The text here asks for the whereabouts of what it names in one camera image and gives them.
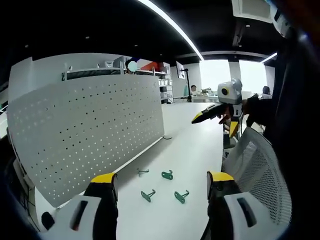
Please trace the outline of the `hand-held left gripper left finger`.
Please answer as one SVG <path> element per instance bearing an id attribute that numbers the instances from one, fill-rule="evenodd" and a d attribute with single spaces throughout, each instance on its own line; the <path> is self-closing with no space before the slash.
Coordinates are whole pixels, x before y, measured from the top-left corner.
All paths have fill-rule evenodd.
<path id="1" fill-rule="evenodd" d="M 83 195 L 76 195 L 55 218 L 45 212 L 47 231 L 41 240 L 115 240 L 119 211 L 117 174 L 114 172 L 94 177 Z"/>

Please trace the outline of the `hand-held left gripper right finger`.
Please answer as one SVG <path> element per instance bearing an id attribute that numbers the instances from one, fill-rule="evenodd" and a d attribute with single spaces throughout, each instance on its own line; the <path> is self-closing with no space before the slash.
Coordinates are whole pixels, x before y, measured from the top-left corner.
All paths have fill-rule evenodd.
<path id="1" fill-rule="evenodd" d="M 207 172 L 210 240 L 278 240 L 283 225 L 276 224 L 269 209 L 249 192 L 242 192 L 225 172 Z"/>

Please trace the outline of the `person's right hand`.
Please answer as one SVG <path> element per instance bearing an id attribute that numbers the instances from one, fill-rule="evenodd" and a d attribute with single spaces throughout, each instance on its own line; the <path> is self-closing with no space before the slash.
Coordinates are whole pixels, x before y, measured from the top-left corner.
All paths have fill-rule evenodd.
<path id="1" fill-rule="evenodd" d="M 248 107 L 247 107 L 247 104 L 248 104 L 248 100 L 245 99 L 242 101 L 242 112 L 244 115 L 247 115 L 248 114 Z M 218 115 L 217 116 L 220 121 L 219 121 L 219 125 L 222 125 L 224 124 L 227 120 L 229 120 L 231 118 L 231 114 L 230 114 L 230 110 L 229 110 L 229 106 L 227 106 L 223 112 L 222 115 Z"/>

